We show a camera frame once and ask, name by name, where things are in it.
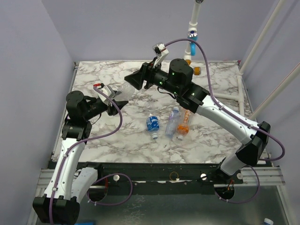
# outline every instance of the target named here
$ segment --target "lavender wall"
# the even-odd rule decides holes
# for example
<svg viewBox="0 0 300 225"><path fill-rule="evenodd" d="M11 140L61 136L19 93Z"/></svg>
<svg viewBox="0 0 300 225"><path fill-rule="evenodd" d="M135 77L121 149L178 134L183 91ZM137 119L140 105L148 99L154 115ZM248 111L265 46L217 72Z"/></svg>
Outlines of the lavender wall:
<svg viewBox="0 0 300 225"><path fill-rule="evenodd" d="M244 79L254 108L258 107L300 62L299 12L299 0L286 1L245 71ZM296 212L298 221L300 221L299 87L300 76L258 116L259 121L266 120L271 124L272 134L286 147L285 157L275 164L280 164L283 171L292 207ZM268 151L272 152L273 157L281 154L281 148L273 141L269 141Z"/></svg>
<svg viewBox="0 0 300 225"><path fill-rule="evenodd" d="M42 0L73 60L149 60L152 46L185 38L193 0ZM209 60L240 60L274 0L205 0L199 42ZM186 44L170 47L182 57Z"/></svg>
<svg viewBox="0 0 300 225"><path fill-rule="evenodd" d="M24 225L74 64L39 0L1 1L0 31L0 221Z"/></svg>

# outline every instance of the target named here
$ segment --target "orange-labeled bottle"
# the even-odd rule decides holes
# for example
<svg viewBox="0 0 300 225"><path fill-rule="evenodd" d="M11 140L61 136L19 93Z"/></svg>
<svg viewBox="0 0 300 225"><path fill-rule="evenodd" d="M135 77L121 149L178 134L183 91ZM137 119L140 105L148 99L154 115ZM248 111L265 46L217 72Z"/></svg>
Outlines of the orange-labeled bottle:
<svg viewBox="0 0 300 225"><path fill-rule="evenodd" d="M188 134L193 115L191 111L182 108L179 125L177 127L177 133L179 134L177 136L178 140L182 141Z"/></svg>

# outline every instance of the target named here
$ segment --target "white pole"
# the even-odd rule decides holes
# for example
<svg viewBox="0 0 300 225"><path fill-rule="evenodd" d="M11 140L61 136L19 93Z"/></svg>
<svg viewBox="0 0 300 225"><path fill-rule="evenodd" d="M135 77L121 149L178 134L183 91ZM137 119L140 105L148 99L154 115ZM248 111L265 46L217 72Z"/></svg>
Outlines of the white pole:
<svg viewBox="0 0 300 225"><path fill-rule="evenodd" d="M200 6L201 6L202 2L203 2L203 0L194 0L192 19L189 22L188 31L191 31L191 30L197 31L197 24L198 24L197 21L198 21L198 17L199 17L199 13L200 13ZM191 46L190 46L189 42L187 43L187 47L184 52L183 59L188 60L190 62L192 61Z"/></svg>
<svg viewBox="0 0 300 225"><path fill-rule="evenodd" d="M192 12L192 19L189 22L192 26L197 26L198 24L198 17L199 17L199 12L200 12L200 6L201 6L202 1L197 1L194 0L194 8Z"/></svg>
<svg viewBox="0 0 300 225"><path fill-rule="evenodd" d="M276 5L273 13L271 14L270 18L268 19L266 25L264 26L261 34L259 35L257 41L255 42L250 54L248 55L248 57L246 58L245 62L243 63L242 68L239 71L240 75L243 75L245 72L245 69L247 67L247 65L249 64L249 62L251 61L254 53L256 52L259 44L261 43L261 41L263 40L264 36L266 35L267 31L269 30L270 26L272 25L275 17L277 16L278 12L280 11L281 7L283 6L283 4L285 3L285 0L279 0L278 4Z"/></svg>
<svg viewBox="0 0 300 225"><path fill-rule="evenodd" d="M300 63L289 73L289 75L276 87L273 92L252 113L249 119L254 120L300 73Z"/></svg>
<svg viewBox="0 0 300 225"><path fill-rule="evenodd" d="M238 95L227 95L227 94L220 94L220 93L215 93L215 92L213 94L217 98L225 98L225 99L230 99L230 100L235 100L235 101L239 100Z"/></svg>
<svg viewBox="0 0 300 225"><path fill-rule="evenodd" d="M243 93L243 81L242 76L238 75L238 88L239 88L239 107L240 107L240 115L245 116L245 108L244 108L244 93Z"/></svg>

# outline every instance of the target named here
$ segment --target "white marble countertop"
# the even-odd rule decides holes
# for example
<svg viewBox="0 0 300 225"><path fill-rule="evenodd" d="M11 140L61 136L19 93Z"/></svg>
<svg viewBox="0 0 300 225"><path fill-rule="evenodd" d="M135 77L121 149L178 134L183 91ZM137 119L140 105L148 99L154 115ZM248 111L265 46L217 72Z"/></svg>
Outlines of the white marble countertop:
<svg viewBox="0 0 300 225"><path fill-rule="evenodd" d="M80 90L85 95L96 96L93 84L104 83L118 87L124 82L124 76L138 70L143 61L81 62L77 71L73 90ZM168 62L162 69L168 70ZM210 75L213 90L224 94L238 94L236 62L211 62ZM193 82L208 89L204 63L192 63L200 66L202 74L194 76ZM221 102L238 112L238 102L220 99ZM144 103L154 103L159 118L160 130L158 139L153 140L146 130L147 111ZM245 115L251 114L245 95ZM132 162L132 163L219 163L224 157L236 151L240 143L211 120L195 115L191 129L183 141L174 137L169 140L164 136L170 111L178 105L166 94L161 94L156 87L149 90L135 91L132 99L121 110L123 125L114 135L87 143L80 162ZM92 127L90 137L113 131L119 124L119 116L108 116L106 113ZM57 144L53 159L57 160L60 152L61 138Z"/></svg>

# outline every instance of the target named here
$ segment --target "plastic bottle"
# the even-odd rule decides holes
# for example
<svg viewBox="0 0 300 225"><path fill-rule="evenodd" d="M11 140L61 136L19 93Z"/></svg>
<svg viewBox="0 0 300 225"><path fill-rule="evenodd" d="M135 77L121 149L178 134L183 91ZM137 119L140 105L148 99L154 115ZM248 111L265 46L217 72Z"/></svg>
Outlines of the plastic bottle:
<svg viewBox="0 0 300 225"><path fill-rule="evenodd" d="M173 110L170 113L167 127L165 129L165 135L170 139L172 139L175 134L179 122L179 118L180 118L179 108L176 106L173 108Z"/></svg>
<svg viewBox="0 0 300 225"><path fill-rule="evenodd" d="M135 88L128 82L124 82L117 90L114 100L117 102L128 101L135 93Z"/></svg>
<svg viewBox="0 0 300 225"><path fill-rule="evenodd" d="M274 222L268 218L265 218L264 219L264 222L263 222L263 225L273 225Z"/></svg>
<svg viewBox="0 0 300 225"><path fill-rule="evenodd" d="M182 141L183 137L188 134L193 115L191 111L184 108L182 109L179 125L177 127L177 133L179 134L177 137L178 140Z"/></svg>
<svg viewBox="0 0 300 225"><path fill-rule="evenodd" d="M158 130L159 130L159 123L158 123L158 118L154 116L154 107L153 104L150 102L146 102L144 107L147 109L149 113L149 117L146 120L147 124L147 130L152 136L153 139L158 138Z"/></svg>

